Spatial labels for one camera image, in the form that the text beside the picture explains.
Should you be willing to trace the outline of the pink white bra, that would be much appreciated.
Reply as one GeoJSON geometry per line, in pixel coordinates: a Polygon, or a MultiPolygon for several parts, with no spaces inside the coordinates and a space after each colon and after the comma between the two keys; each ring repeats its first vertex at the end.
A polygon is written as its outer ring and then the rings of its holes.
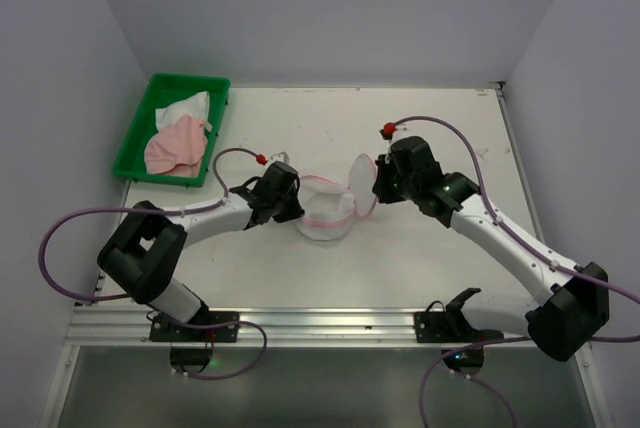
{"type": "Polygon", "coordinates": [[[191,97],[174,102],[166,108],[155,110],[155,127],[157,131],[161,131],[167,127],[175,125],[183,116],[188,115],[192,118],[201,120],[204,123],[206,131],[212,130],[209,122],[210,110],[210,94],[202,91],[192,95],[191,97]]]}

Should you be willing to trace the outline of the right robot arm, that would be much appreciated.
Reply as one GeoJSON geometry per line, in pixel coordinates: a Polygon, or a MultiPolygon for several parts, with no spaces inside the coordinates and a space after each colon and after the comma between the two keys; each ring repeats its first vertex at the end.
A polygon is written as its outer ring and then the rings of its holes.
{"type": "Polygon", "coordinates": [[[373,192],[379,203],[412,202],[423,215],[479,246],[526,291],[519,296],[467,288],[442,310],[415,314],[418,341],[474,343],[514,334],[566,361],[608,322],[603,268],[581,267],[523,229],[503,228],[505,218],[490,215],[480,187],[459,172],[443,172],[423,138],[385,138],[389,148],[375,161],[373,192]]]}

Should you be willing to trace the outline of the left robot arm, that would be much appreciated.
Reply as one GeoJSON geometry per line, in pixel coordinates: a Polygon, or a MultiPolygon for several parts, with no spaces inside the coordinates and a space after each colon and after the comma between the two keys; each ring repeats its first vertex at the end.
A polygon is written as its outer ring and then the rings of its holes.
{"type": "Polygon", "coordinates": [[[276,161],[263,175],[210,205],[189,205],[170,215],[140,202],[102,248],[98,265],[136,303],[162,313],[176,326],[202,326],[209,307],[174,277],[183,250],[221,234],[301,218],[299,189],[298,172],[276,161]]]}

